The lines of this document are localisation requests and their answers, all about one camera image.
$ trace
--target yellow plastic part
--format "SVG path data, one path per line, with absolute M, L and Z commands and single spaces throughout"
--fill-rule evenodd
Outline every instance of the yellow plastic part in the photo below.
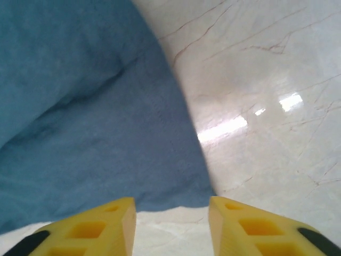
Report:
M 37 230 L 51 234 L 30 256 L 131 256 L 135 226 L 134 198 L 121 198 Z
M 209 204 L 215 256 L 323 256 L 297 228 L 313 227 L 224 197 Z

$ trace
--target blue towel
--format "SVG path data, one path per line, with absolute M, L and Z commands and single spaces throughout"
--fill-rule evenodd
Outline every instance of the blue towel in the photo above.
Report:
M 128 0 L 0 1 L 0 233 L 124 196 L 214 194 L 164 54 Z

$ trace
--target glossy floor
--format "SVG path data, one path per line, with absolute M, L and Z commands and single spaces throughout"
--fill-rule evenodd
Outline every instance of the glossy floor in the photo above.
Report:
M 341 245 L 341 2 L 134 2 L 180 81 L 217 193 Z M 207 209 L 138 214 L 134 255 L 213 255 Z

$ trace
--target black tip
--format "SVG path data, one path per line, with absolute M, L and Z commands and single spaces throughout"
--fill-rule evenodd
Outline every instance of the black tip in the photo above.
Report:
M 326 256 L 341 256 L 341 249 L 322 234 L 306 228 L 297 230 Z
M 25 237 L 13 248 L 4 254 L 4 256 L 28 256 L 35 250 L 48 236 L 50 232 L 47 230 L 40 231 Z

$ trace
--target floor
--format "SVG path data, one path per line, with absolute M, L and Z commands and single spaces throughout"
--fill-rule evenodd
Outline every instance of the floor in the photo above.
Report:
M 341 2 L 134 2 L 180 81 L 217 193 L 341 245 Z M 139 213 L 134 255 L 213 255 L 207 208 Z

